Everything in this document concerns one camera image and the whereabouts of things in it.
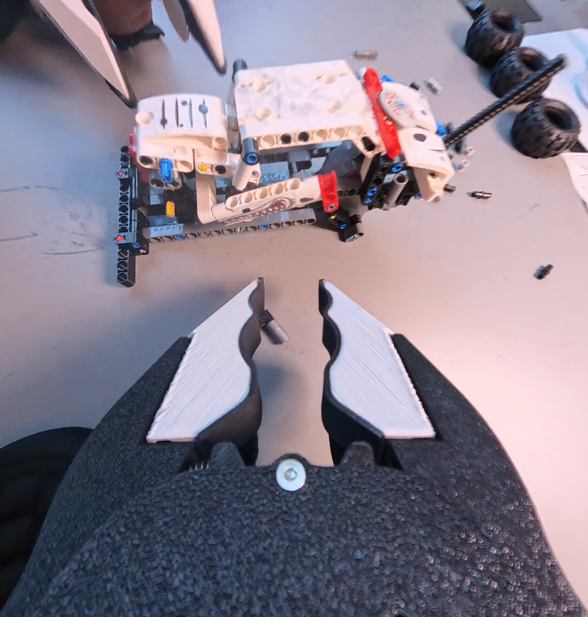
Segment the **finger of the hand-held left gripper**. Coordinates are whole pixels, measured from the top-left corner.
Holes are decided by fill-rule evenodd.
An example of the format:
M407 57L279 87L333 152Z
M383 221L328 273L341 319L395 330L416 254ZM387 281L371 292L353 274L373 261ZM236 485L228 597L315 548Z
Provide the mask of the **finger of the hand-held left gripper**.
M204 50L217 73L226 74L227 60L214 1L180 1L180 4L190 34Z
M93 1L30 1L43 19L49 20L96 70L128 107L137 98L119 56Z

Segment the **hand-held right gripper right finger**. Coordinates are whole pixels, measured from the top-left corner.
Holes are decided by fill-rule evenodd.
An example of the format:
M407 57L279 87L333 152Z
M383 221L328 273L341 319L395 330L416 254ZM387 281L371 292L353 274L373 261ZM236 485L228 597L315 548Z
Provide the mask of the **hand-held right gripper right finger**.
M321 313L336 337L327 366L329 401L380 438L435 438L394 333L327 280L319 290Z

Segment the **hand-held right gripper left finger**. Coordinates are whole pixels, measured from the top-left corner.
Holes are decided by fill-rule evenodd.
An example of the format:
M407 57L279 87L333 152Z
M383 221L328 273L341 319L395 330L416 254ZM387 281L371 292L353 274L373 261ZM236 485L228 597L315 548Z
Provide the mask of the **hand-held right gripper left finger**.
M148 443L247 443L262 402L253 355L261 341L264 281L257 278L190 333L146 435Z

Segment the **toy brick vehicle model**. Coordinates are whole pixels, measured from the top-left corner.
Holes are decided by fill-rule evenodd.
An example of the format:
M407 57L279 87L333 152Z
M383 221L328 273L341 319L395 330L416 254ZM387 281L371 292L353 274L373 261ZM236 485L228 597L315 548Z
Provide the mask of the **toy brick vehicle model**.
M351 243L362 216L439 203L461 165L415 84L344 60L233 65L228 98L141 100L120 150L116 280L151 244L316 222Z

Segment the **grey desk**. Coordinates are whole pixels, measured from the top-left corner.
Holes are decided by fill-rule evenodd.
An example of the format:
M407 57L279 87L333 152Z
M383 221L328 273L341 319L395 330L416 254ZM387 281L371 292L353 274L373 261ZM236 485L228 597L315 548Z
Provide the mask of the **grey desk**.
M178 337L262 276L290 341L263 337L255 355L258 462L298 452L328 465L325 278L484 416L588 608L588 214L563 161L516 153L506 113L470 136L469 166L439 205L374 211L351 245L314 226L159 243L125 289L115 171L133 117L41 19L0 46L0 448L94 426Z

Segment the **black rubber tyre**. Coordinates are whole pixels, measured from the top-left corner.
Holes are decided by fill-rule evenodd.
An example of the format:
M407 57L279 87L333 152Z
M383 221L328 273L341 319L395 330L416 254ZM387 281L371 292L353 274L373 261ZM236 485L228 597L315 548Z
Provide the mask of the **black rubber tyre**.
M549 59L536 49L516 47L506 52L491 70L490 90L496 97L503 97L549 62Z
M513 13L485 11L468 29L464 49L476 64L492 68L505 53L520 46L524 35L524 26Z
M552 158L575 145L581 127L578 116L566 103L541 97L515 117L511 143L524 156Z

